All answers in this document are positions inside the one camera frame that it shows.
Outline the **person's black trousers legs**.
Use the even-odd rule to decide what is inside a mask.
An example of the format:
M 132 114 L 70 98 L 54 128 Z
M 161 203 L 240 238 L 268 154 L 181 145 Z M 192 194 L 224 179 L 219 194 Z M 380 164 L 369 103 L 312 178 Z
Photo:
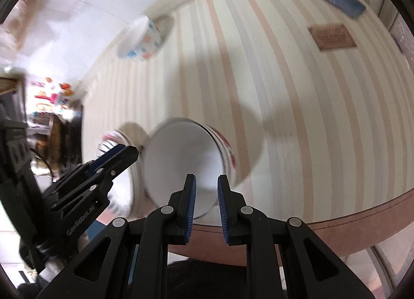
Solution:
M 167 266 L 167 298 L 247 298 L 247 268 L 200 260 Z

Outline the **white bowl dark rim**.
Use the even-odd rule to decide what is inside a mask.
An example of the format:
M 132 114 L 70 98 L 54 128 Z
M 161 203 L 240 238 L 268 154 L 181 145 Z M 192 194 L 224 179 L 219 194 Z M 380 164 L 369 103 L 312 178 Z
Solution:
M 194 218 L 206 216 L 218 204 L 218 177 L 226 175 L 221 153 L 207 125 L 186 118 L 161 123 L 145 140 L 139 159 L 143 186 L 157 206 L 196 177 Z

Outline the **black wok pan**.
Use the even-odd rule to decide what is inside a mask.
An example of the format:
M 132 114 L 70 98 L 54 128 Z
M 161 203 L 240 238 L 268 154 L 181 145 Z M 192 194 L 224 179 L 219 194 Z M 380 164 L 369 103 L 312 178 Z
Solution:
M 69 120 L 48 113 L 46 124 L 28 131 L 29 145 L 48 164 L 54 176 L 62 176 L 82 162 L 82 116 Z

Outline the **white plate blue leaf pattern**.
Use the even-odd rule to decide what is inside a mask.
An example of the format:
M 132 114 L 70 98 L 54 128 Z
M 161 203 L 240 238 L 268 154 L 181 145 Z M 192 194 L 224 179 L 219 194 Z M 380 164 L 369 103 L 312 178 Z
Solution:
M 118 144 L 128 146 L 130 142 L 128 138 L 119 130 L 106 132 L 98 143 L 98 147 L 95 152 L 95 158 L 99 158 L 100 156 L 104 155 L 106 152 L 110 151 Z

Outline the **striped cat table mat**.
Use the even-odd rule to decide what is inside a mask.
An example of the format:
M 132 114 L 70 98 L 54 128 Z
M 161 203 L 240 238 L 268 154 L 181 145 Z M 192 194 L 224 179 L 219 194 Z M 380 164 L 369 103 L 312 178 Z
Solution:
M 343 256 L 413 222 L 413 73 L 372 10 L 324 0 L 193 0 L 150 59 L 107 51 L 90 73 L 82 146 L 137 146 L 163 122 L 220 131 L 233 188 L 275 219 L 297 216 Z M 354 48 L 320 51 L 309 26 L 344 24 Z

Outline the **colourful wall sticker decoration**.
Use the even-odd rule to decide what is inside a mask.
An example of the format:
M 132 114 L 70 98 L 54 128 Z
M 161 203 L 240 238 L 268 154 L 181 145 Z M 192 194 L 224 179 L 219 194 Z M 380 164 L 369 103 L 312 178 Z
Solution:
M 26 89 L 27 114 L 45 112 L 59 115 L 67 109 L 74 95 L 69 83 L 58 83 L 52 78 L 29 80 Z

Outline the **white bowl blue dots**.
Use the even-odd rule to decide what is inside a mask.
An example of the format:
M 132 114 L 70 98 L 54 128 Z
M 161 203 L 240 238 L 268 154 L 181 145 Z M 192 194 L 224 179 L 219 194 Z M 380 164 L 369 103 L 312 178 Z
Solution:
M 120 59 L 148 60 L 161 46 L 161 33 L 147 15 L 133 21 L 121 38 L 116 55 Z

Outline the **small brown square coaster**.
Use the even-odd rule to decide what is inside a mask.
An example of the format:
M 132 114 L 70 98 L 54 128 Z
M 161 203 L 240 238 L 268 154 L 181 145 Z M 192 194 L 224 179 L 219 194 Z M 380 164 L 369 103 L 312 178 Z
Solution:
M 357 44 L 344 24 L 313 25 L 308 27 L 320 51 L 354 48 Z

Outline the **white plate pink flowers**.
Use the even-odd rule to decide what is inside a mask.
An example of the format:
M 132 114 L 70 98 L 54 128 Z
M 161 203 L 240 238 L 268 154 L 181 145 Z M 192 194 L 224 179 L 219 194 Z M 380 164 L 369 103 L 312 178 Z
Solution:
M 109 206 L 107 210 L 111 215 L 121 216 L 131 221 L 139 217 L 140 180 L 138 176 L 138 161 L 135 161 L 134 164 L 113 180 L 113 186 L 109 191 L 108 198 Z

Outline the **white bowl red flowers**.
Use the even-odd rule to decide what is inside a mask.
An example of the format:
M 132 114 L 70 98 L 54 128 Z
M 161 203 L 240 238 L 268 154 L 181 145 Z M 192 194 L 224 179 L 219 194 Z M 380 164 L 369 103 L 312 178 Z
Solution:
M 206 129 L 211 137 L 213 137 L 216 144 L 218 144 L 219 151 L 223 158 L 225 174 L 227 175 L 230 185 L 233 186 L 236 180 L 236 158 L 230 142 L 228 142 L 226 137 L 216 128 L 207 125 Z

